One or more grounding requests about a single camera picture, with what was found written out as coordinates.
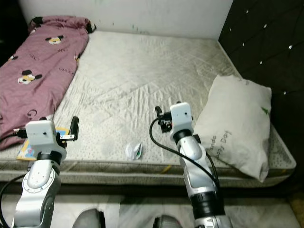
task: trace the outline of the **mattress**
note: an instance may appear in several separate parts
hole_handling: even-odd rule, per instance
[[[68,127],[79,117],[79,136],[67,146],[61,165],[63,183],[183,185],[179,157],[149,138],[156,118],[177,101],[191,105],[194,123],[203,110],[216,75],[237,75],[214,40],[170,38],[95,31],[54,121]],[[157,141],[175,148],[156,124]],[[142,142],[139,160],[125,155],[128,143]],[[0,152],[0,181],[24,173],[29,163],[16,160],[20,145]],[[271,126],[269,175],[264,183],[213,158],[223,187],[268,187],[285,180],[296,163]]]

